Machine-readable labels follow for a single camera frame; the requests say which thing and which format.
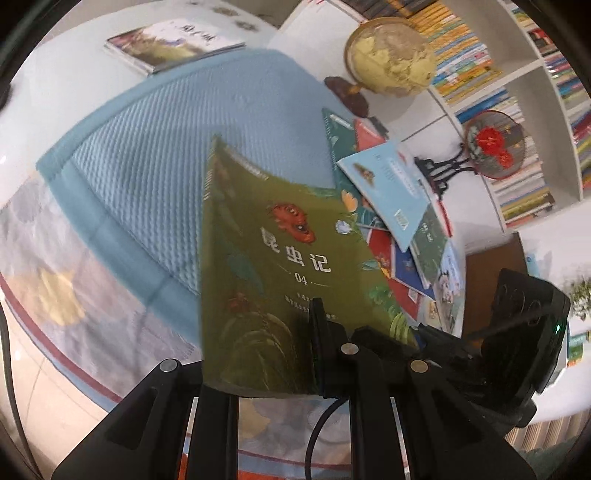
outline insect illustration on book cover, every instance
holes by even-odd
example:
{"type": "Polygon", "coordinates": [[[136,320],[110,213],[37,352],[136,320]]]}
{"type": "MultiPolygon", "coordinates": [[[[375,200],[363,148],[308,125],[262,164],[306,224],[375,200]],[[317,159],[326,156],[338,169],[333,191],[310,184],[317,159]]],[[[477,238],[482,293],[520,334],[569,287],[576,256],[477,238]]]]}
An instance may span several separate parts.
{"type": "Polygon", "coordinates": [[[293,203],[276,203],[269,209],[277,226],[303,244],[316,240],[314,232],[308,226],[306,212],[293,203]]]}
{"type": "Polygon", "coordinates": [[[370,169],[365,168],[361,163],[354,163],[353,166],[355,167],[355,170],[357,170],[359,174],[365,179],[365,181],[367,181],[367,183],[373,187],[375,173],[370,169]]]}

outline globe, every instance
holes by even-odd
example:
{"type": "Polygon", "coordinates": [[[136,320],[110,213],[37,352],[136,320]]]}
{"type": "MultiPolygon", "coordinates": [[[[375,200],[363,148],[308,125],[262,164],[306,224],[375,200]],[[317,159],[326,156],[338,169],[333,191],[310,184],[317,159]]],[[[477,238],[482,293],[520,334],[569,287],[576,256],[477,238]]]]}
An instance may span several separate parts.
{"type": "Polygon", "coordinates": [[[366,88],[394,96],[416,95],[433,80],[437,59],[427,40],[402,18],[383,17],[363,23],[345,45],[345,66],[356,85],[340,77],[325,84],[358,116],[368,116],[366,88]]]}

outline book cover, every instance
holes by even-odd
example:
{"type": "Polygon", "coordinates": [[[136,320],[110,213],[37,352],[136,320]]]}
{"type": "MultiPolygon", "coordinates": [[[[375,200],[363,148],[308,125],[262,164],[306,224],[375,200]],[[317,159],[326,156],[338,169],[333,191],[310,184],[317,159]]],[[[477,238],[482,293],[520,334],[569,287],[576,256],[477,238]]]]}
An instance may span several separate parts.
{"type": "Polygon", "coordinates": [[[461,124],[466,123],[468,120],[471,120],[477,114],[492,109],[495,105],[507,100],[509,98],[509,92],[503,90],[487,99],[482,100],[481,102],[468,107],[466,110],[461,111],[457,115],[457,119],[461,124]]]}
{"type": "Polygon", "coordinates": [[[437,281],[434,283],[437,311],[444,330],[451,333],[463,306],[466,282],[451,241],[447,241],[441,257],[437,281]]]}
{"type": "Polygon", "coordinates": [[[410,249],[403,252],[400,250],[398,244],[392,239],[392,276],[400,283],[407,287],[435,300],[435,293],[433,288],[429,286],[425,288],[418,274],[417,266],[415,265],[413,255],[410,249]]]}
{"type": "Polygon", "coordinates": [[[376,214],[370,203],[337,165],[337,162],[342,158],[358,152],[357,132],[354,125],[326,108],[322,109],[322,114],[326,138],[329,143],[330,159],[333,163],[335,185],[341,199],[354,215],[358,225],[387,230],[386,224],[376,214]]]}
{"type": "Polygon", "coordinates": [[[410,318],[417,320],[419,307],[418,293],[414,290],[410,291],[406,285],[399,283],[392,276],[393,264],[391,245],[393,241],[392,235],[390,235],[389,232],[376,229],[371,229],[367,238],[369,249],[374,254],[380,269],[388,279],[388,286],[390,287],[394,298],[410,318]]]}
{"type": "Polygon", "coordinates": [[[111,37],[105,47],[151,74],[244,46],[241,40],[219,35],[218,30],[212,25],[176,18],[111,37]]]}
{"type": "Polygon", "coordinates": [[[392,141],[343,158],[337,165],[406,251],[429,204],[392,141]]]}
{"type": "Polygon", "coordinates": [[[203,193],[201,328],[206,384],[234,394],[315,393],[309,301],[349,333],[414,344],[365,239],[337,197],[261,170],[214,139],[203,193]]]}
{"type": "Polygon", "coordinates": [[[429,204],[410,243],[410,251],[424,288],[436,282],[446,244],[447,236],[429,204]]]}

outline potted plant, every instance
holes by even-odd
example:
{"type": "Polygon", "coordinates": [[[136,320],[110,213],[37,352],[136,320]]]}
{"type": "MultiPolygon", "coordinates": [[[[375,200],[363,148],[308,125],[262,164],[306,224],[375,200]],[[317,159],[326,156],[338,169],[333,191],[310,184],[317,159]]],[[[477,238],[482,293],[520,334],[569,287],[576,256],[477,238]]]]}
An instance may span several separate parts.
{"type": "Polygon", "coordinates": [[[591,316],[591,279],[581,279],[571,283],[569,292],[572,302],[571,312],[581,320],[591,316]]]}

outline red book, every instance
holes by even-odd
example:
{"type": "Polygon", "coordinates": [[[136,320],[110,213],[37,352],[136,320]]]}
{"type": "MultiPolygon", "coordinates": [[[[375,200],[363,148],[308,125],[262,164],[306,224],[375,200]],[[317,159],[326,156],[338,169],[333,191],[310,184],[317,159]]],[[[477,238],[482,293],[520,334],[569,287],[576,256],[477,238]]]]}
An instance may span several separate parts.
{"type": "Polygon", "coordinates": [[[357,151],[360,152],[385,143],[385,140],[380,135],[371,131],[358,118],[355,119],[355,134],[357,135],[357,151]]]}
{"type": "Polygon", "coordinates": [[[392,277],[392,235],[390,232],[384,230],[372,229],[369,232],[368,244],[369,249],[374,254],[382,272],[388,279],[390,290],[394,294],[398,304],[408,313],[414,320],[418,317],[418,307],[420,301],[420,294],[415,290],[408,288],[398,280],[392,277]]]}

